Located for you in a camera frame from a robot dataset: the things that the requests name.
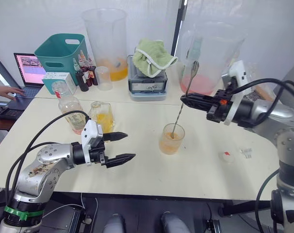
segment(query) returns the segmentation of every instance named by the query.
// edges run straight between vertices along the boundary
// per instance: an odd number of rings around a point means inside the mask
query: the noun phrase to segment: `plastic measuring pitcher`
[[[96,66],[107,67],[112,81],[127,76],[126,12],[113,8],[82,13]]]
[[[228,67],[235,55],[238,56],[245,37],[245,32],[234,26],[215,21],[196,25],[194,31],[184,33],[179,57],[185,65],[180,83],[182,91],[185,93],[187,90],[191,65],[197,60],[200,67],[192,80],[189,93],[210,95],[224,69]]]

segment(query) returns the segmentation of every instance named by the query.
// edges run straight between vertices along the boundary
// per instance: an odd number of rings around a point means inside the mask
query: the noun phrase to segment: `laptop screen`
[[[25,85],[42,86],[45,70],[34,54],[14,53],[17,66]]]

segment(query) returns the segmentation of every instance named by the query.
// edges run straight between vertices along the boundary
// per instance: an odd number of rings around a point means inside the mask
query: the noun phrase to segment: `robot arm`
[[[207,112],[207,119],[215,122],[230,122],[252,131],[268,140],[277,148],[279,157],[278,190],[272,192],[271,216],[284,226],[286,233],[294,232],[294,109],[278,104],[269,117],[261,124],[256,124],[261,114],[267,112],[271,102],[242,100],[230,92],[240,86],[244,80],[243,67],[233,66],[231,80],[226,90],[218,90],[215,96],[197,93],[183,95],[181,101],[191,108]]]
[[[36,160],[20,174],[15,195],[4,209],[0,233],[36,233],[39,231],[46,203],[57,185],[60,175],[76,165],[100,163],[118,166],[135,154],[121,154],[109,159],[104,154],[104,142],[116,141],[125,133],[103,133],[101,125],[89,120],[82,132],[82,144],[50,144],[36,155]]]

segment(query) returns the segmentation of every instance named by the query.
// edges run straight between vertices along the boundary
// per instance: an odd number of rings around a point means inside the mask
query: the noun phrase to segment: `plastic basket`
[[[85,38],[81,34],[60,33],[49,37],[35,55],[46,72],[69,72],[76,85],[73,58],[78,60],[80,50],[87,54]]]

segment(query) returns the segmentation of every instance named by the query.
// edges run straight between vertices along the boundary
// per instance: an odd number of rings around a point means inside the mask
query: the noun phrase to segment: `cardboard box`
[[[69,72],[46,72],[42,81],[52,95],[55,95],[52,89],[52,83],[55,81],[65,81],[72,94],[77,89]]]

